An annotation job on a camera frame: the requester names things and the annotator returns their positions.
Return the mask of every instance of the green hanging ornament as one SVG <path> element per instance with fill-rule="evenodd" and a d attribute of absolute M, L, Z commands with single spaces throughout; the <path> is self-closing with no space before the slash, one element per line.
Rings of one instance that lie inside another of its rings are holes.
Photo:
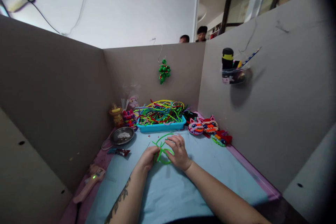
<path fill-rule="evenodd" d="M 162 65 L 160 65 L 159 68 L 159 73 L 160 73 L 160 84 L 162 85 L 162 83 L 165 81 L 166 78 L 168 78 L 170 76 L 170 66 L 166 65 L 167 61 L 165 59 L 162 60 Z"/>

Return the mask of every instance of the hand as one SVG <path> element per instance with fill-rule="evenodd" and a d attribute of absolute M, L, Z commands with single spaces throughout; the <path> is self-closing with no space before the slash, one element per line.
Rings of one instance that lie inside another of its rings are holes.
<path fill-rule="evenodd" d="M 174 152 L 174 156 L 170 152 L 167 152 L 168 159 L 173 163 L 173 165 L 185 172 L 191 166 L 192 161 L 185 150 L 186 148 L 184 146 L 183 137 L 181 137 L 181 135 L 173 135 L 168 137 L 168 140 L 166 140 L 165 143 L 169 145 Z"/>
<path fill-rule="evenodd" d="M 148 172 L 153 167 L 154 154 L 159 150 L 160 148 L 157 146 L 148 147 L 141 155 L 136 166 Z"/>

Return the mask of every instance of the metal bowl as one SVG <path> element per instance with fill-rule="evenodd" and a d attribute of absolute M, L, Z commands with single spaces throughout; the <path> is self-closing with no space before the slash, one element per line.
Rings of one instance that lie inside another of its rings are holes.
<path fill-rule="evenodd" d="M 126 144 L 134 136 L 134 129 L 131 127 L 119 128 L 114 131 L 110 137 L 110 141 L 115 145 Z"/>

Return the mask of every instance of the blue paper sheet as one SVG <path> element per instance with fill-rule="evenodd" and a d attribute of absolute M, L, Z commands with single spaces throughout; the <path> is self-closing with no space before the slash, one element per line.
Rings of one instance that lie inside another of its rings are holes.
<path fill-rule="evenodd" d="M 136 132 L 134 139 L 123 146 L 131 150 L 128 159 L 119 155 L 112 158 L 86 224 L 104 223 L 144 150 L 167 133 Z M 193 136 L 187 130 L 177 133 L 183 136 L 189 157 L 204 170 L 251 205 L 267 201 L 267 194 L 226 148 L 204 136 Z M 139 223 L 162 224 L 180 218 L 211 215 L 213 213 L 197 188 L 183 172 L 172 164 L 156 163 L 153 166 L 143 193 Z"/>

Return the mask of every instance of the wire hook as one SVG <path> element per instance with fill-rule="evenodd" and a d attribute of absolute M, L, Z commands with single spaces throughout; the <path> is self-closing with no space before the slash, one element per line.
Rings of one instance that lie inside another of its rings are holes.
<path fill-rule="evenodd" d="M 158 57 L 158 59 L 157 59 L 157 61 L 158 61 L 159 63 L 161 63 L 161 61 L 159 61 L 159 59 L 160 59 L 160 55 L 161 55 L 161 52 L 162 52 L 162 48 L 163 48 L 163 45 L 161 45 L 160 54 L 159 54 L 159 57 Z"/>

